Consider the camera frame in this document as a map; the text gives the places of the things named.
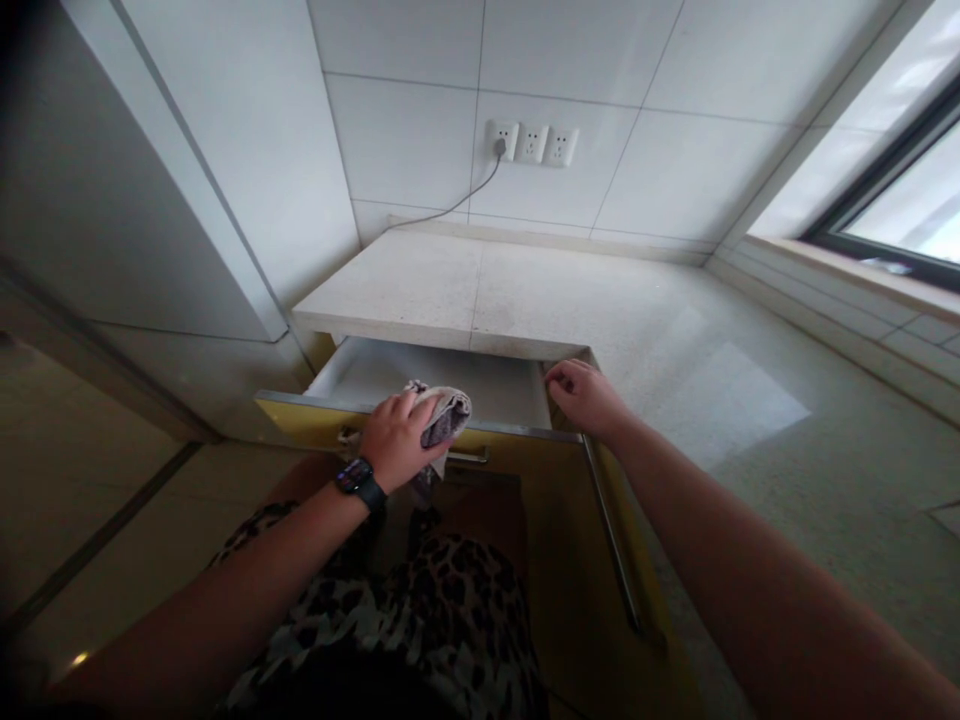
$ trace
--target leopard print clothing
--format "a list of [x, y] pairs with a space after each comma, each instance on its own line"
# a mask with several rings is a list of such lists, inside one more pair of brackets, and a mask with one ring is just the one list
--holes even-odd
[[[297, 507], [259, 510], [211, 566]], [[295, 673], [310, 653], [352, 639], [358, 651], [402, 657], [463, 717], [547, 717], [526, 595], [509, 560], [488, 544], [440, 535], [387, 577], [372, 577], [359, 556], [376, 524], [374, 516], [361, 525], [310, 582], [227, 695], [227, 713], [255, 706], [268, 683]]]

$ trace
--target rag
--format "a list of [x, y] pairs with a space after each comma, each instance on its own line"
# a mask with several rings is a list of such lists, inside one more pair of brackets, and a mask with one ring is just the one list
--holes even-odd
[[[404, 386], [403, 390], [404, 392], [412, 390], [417, 393], [414, 407], [432, 398], [440, 398], [437, 400], [433, 414], [420, 436], [420, 447], [431, 448], [447, 440], [457, 438], [466, 428], [467, 422], [470, 420], [470, 414], [473, 412], [473, 406], [470, 398], [462, 390], [443, 386], [430, 387], [419, 380], [411, 380]], [[356, 458], [359, 454], [362, 437], [363, 433], [359, 430], [346, 433], [341, 431], [338, 439], [344, 446], [344, 455], [348, 460]], [[445, 452], [423, 468], [410, 481], [414, 503], [421, 510], [426, 510], [431, 506], [433, 488], [443, 481], [447, 455], [448, 453]]]

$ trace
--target person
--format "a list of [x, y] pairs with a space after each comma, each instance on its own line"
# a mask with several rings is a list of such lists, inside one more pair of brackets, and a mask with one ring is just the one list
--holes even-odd
[[[960, 718], [955, 686], [633, 415], [596, 369], [567, 360], [546, 379], [567, 417], [617, 457], [760, 716]], [[420, 447], [431, 411], [404, 394], [371, 416], [360, 453], [383, 493], [446, 449]], [[378, 581], [356, 570], [370, 510], [338, 471], [324, 455], [295, 468], [208, 570], [51, 701], [138, 718], [218, 699], [241, 717], [545, 716], [516, 491], [457, 506]]]

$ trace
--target electrical outlet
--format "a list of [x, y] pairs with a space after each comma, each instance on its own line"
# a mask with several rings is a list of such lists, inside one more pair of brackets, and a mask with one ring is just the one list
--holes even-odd
[[577, 128], [568, 130], [551, 127], [550, 132], [547, 133], [547, 149], [543, 154], [543, 164], [552, 167], [570, 167], [579, 136], [580, 130]]
[[507, 144], [507, 151], [501, 156], [502, 162], [513, 162], [513, 152], [517, 148], [517, 134], [520, 132], [520, 123], [513, 120], [487, 121], [487, 147], [493, 152], [493, 144], [503, 138]]
[[543, 148], [547, 144], [546, 125], [529, 125], [520, 123], [520, 136], [517, 140], [517, 153], [514, 160], [517, 162], [539, 165], [543, 160]]

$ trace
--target white countertop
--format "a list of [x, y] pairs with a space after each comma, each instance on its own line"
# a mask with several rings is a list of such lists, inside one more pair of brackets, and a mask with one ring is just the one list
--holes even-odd
[[[960, 542], [921, 512], [960, 497], [960, 433], [709, 273], [394, 230], [294, 314], [512, 357], [590, 348], [635, 412], [960, 680]], [[661, 576], [705, 696], [729, 701], [722, 661]]]

